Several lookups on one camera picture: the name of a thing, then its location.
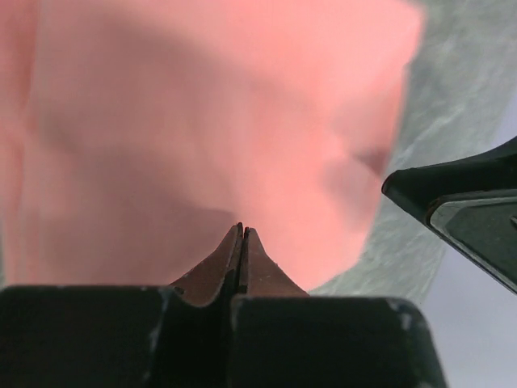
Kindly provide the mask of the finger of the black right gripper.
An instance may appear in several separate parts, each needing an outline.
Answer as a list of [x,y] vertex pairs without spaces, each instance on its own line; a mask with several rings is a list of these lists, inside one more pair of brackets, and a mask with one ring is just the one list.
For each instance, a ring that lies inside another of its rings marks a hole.
[[471,157],[397,170],[383,194],[450,247],[516,290],[516,140]]

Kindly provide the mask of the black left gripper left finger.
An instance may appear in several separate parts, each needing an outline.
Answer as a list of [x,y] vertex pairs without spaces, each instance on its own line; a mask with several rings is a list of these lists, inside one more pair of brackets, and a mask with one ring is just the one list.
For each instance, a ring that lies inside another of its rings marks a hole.
[[170,285],[1,292],[4,387],[222,387],[243,228]]

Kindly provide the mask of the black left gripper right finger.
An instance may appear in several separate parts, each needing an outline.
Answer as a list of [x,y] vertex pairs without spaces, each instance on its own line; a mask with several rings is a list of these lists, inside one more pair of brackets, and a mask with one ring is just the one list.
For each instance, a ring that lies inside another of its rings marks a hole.
[[232,387],[445,387],[429,325],[398,297],[310,297],[244,237]]

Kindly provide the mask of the salmon pink t shirt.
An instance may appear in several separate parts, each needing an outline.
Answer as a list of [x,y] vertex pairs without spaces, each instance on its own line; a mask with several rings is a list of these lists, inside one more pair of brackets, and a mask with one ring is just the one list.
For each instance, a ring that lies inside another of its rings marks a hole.
[[4,1],[7,284],[164,284],[257,229],[356,265],[422,33],[407,1]]

